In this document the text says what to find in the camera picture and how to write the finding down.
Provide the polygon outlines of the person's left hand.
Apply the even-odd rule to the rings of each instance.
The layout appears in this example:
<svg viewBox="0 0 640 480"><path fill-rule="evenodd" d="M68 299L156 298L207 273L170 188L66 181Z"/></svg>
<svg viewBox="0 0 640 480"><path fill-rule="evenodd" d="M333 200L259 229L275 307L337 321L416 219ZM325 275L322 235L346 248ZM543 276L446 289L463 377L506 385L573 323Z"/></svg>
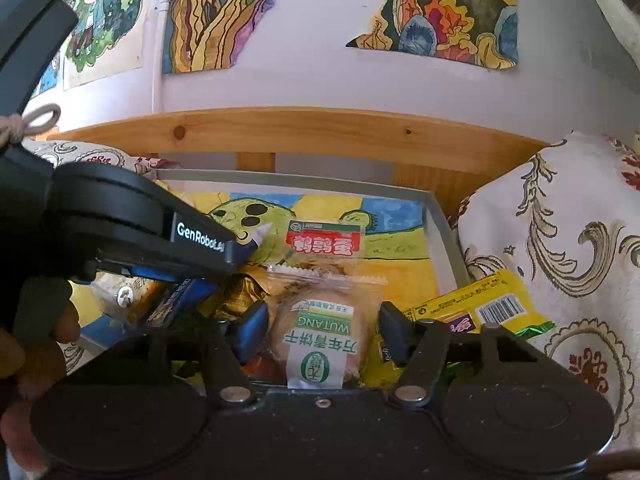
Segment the person's left hand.
<svg viewBox="0 0 640 480"><path fill-rule="evenodd" d="M17 398L1 416L1 437L17 465L28 472L41 474L48 468L32 435L32 404L66 375L60 344L73 342L79 335L79 314L70 301L52 330L52 338L42 346L23 348L13 336L1 331L1 378L15 378L17 388Z"/></svg>

